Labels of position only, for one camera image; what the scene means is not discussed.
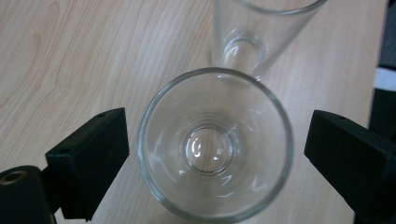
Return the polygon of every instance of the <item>glass rim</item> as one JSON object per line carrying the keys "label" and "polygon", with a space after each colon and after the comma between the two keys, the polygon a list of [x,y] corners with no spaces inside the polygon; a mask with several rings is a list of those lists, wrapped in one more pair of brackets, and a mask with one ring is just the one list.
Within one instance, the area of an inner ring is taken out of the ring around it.
{"label": "glass rim", "polygon": [[[159,188],[154,184],[152,181],[152,178],[149,174],[149,170],[147,167],[147,163],[145,161],[145,153],[144,153],[144,136],[145,132],[147,130],[147,124],[149,121],[149,118],[151,116],[151,113],[153,112],[153,109],[155,106],[160,102],[160,100],[165,96],[166,93],[168,93],[170,90],[172,90],[177,84],[191,78],[191,77],[198,77],[201,75],[210,75],[210,74],[224,74],[224,75],[230,75],[234,77],[241,78],[245,81],[247,81],[249,84],[252,84],[255,86],[257,89],[262,91],[263,94],[265,94],[271,102],[274,104],[276,107],[276,110],[279,114],[279,116],[282,119],[283,127],[285,129],[286,133],[286,158],[285,158],[285,164],[282,167],[282,171],[280,173],[280,176],[278,180],[276,181],[276,184],[273,186],[273,188],[269,191],[269,193],[257,204],[254,204],[249,208],[247,211],[244,211],[240,214],[236,214],[233,216],[227,216],[227,217],[205,217],[205,216],[199,216],[195,215],[193,213],[190,213],[189,211],[186,211],[184,209],[181,209],[174,205],[171,201],[169,201],[159,190]],[[138,131],[138,137],[137,137],[137,157],[139,160],[139,166],[142,171],[142,175],[144,177],[144,180],[146,184],[148,185],[151,194],[156,198],[157,201],[159,201],[166,209],[171,211],[172,213],[179,215],[180,217],[184,217],[186,219],[194,220],[194,221],[203,221],[203,222],[210,222],[210,223],[223,223],[223,222],[239,222],[242,220],[245,220],[249,217],[253,217],[254,215],[258,214],[260,211],[265,209],[278,195],[278,193],[282,190],[284,187],[286,180],[288,179],[288,176],[290,174],[290,169],[292,165],[292,158],[293,158],[293,136],[292,136],[292,130],[290,126],[290,122],[288,119],[288,116],[283,109],[283,106],[281,103],[277,100],[275,95],[264,85],[262,85],[259,81],[254,79],[251,76],[248,76],[244,73],[232,70],[232,69],[227,69],[227,68],[219,68],[219,67],[207,67],[207,68],[200,68],[196,69],[193,71],[190,71],[188,73],[185,73],[183,75],[180,75],[176,78],[174,78],[172,81],[170,81],[168,84],[166,84],[163,88],[161,88],[160,91],[153,97],[151,102],[148,105],[148,108],[142,118],[142,121],[140,123],[139,131]]]}
{"label": "glass rim", "polygon": [[295,9],[287,9],[287,10],[273,10],[264,7],[257,7],[253,4],[249,3],[247,0],[234,0],[235,3],[242,5],[243,7],[247,7],[253,11],[256,11],[261,14],[267,14],[271,16],[289,16],[289,15],[299,15],[304,14],[306,12],[313,11],[320,6],[322,6],[327,0],[317,0],[314,3],[306,6],[306,7],[299,7]]}

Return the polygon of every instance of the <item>transparent glass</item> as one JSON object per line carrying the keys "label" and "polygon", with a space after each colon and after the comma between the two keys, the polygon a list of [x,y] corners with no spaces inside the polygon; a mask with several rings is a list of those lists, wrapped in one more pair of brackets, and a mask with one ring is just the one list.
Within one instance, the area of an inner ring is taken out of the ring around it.
{"label": "transparent glass", "polygon": [[260,82],[204,68],[157,93],[137,151],[143,177],[168,210],[195,221],[236,222],[281,191],[292,136],[281,104]]}
{"label": "transparent glass", "polygon": [[326,0],[214,0],[212,64],[260,80]]}

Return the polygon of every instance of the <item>drinking glass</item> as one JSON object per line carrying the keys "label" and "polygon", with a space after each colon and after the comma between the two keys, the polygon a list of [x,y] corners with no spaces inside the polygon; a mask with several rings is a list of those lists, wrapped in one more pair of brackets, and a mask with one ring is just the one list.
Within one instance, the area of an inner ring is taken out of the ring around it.
{"label": "drinking glass", "polygon": [[214,0],[212,64],[260,80],[326,0]]}
{"label": "drinking glass", "polygon": [[225,68],[175,78],[152,99],[137,152],[143,177],[171,212],[236,222],[267,207],[288,177],[285,111],[260,82]]}

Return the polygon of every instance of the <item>glass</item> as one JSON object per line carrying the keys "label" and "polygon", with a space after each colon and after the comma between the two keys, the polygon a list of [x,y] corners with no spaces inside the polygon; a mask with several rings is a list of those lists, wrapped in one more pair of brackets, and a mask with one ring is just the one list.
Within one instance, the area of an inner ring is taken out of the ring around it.
{"label": "glass", "polygon": [[214,0],[212,64],[260,80],[326,0]]}
{"label": "glass", "polygon": [[137,144],[152,194],[171,212],[236,222],[267,207],[290,171],[285,111],[260,82],[224,68],[175,78],[152,99]]}

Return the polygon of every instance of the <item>wood grain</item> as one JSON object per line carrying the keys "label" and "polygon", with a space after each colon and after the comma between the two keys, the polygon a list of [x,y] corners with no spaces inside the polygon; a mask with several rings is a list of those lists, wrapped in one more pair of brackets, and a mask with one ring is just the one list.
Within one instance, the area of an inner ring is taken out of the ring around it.
{"label": "wood grain", "polygon": [[[314,109],[367,124],[387,1],[328,1],[263,79],[285,106],[295,158],[272,205],[243,223],[352,223],[303,155]],[[46,167],[45,152],[92,116],[125,107],[131,156],[92,223],[189,223],[164,209],[135,153],[149,100],[210,65],[211,1],[0,1],[0,170]],[[58,223],[85,223],[63,220]]]}

